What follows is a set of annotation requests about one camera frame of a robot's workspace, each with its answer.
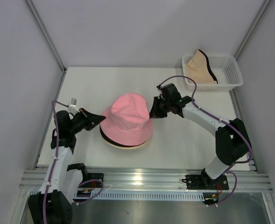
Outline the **cream bucket hat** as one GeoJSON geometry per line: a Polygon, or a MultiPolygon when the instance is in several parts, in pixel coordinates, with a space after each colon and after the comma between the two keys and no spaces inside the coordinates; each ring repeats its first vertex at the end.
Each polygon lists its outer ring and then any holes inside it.
{"type": "Polygon", "coordinates": [[[123,150],[135,150],[135,149],[140,149],[140,148],[143,148],[145,146],[147,146],[150,142],[151,142],[151,139],[147,140],[146,142],[144,142],[143,144],[141,145],[138,145],[138,146],[130,146],[130,147],[122,147],[122,146],[117,146],[117,145],[114,145],[110,142],[108,142],[107,140],[103,139],[104,142],[114,148],[118,148],[118,149],[123,149],[123,150]]]}

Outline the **black bucket hat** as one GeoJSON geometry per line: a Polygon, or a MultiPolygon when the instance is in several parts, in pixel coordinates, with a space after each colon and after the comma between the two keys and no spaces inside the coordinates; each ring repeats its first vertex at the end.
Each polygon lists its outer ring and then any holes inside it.
{"type": "Polygon", "coordinates": [[[102,139],[105,139],[105,140],[107,140],[108,142],[110,142],[110,143],[112,143],[112,144],[114,144],[114,145],[122,146],[122,147],[130,147],[130,146],[126,146],[126,145],[122,145],[122,144],[120,144],[120,143],[114,142],[113,140],[111,140],[110,138],[108,138],[108,137],[104,134],[104,132],[103,132],[103,130],[102,130],[101,128],[100,128],[100,135],[101,135],[102,139]]]}

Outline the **beige hat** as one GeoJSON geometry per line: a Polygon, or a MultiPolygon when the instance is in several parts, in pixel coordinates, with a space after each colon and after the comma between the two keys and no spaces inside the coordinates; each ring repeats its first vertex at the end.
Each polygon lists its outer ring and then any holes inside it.
{"type": "Polygon", "coordinates": [[[196,84],[218,84],[218,79],[213,73],[209,58],[200,49],[185,64],[187,76],[196,84]]]}

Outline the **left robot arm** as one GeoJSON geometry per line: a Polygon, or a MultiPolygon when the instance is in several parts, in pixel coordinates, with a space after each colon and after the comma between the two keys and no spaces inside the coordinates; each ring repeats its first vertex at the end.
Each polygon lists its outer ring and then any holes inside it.
{"type": "Polygon", "coordinates": [[[85,164],[71,164],[76,146],[76,134],[91,131],[105,116],[92,114],[81,108],[72,113],[61,110],[54,113],[51,163],[38,192],[30,195],[28,206],[35,224],[69,224],[72,222],[72,204],[79,187],[91,183],[103,189],[102,178],[92,179],[85,164]]]}

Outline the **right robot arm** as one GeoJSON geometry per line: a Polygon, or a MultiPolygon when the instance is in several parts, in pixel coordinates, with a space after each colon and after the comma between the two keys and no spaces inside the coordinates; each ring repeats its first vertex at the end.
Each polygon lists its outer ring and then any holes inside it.
{"type": "Polygon", "coordinates": [[[251,151],[251,143],[242,120],[222,119],[195,103],[192,96],[182,97],[174,84],[157,86],[150,111],[152,119],[166,118],[172,112],[191,120],[215,137],[216,156],[199,175],[186,175],[182,182],[188,190],[228,190],[226,173],[251,151]]]}

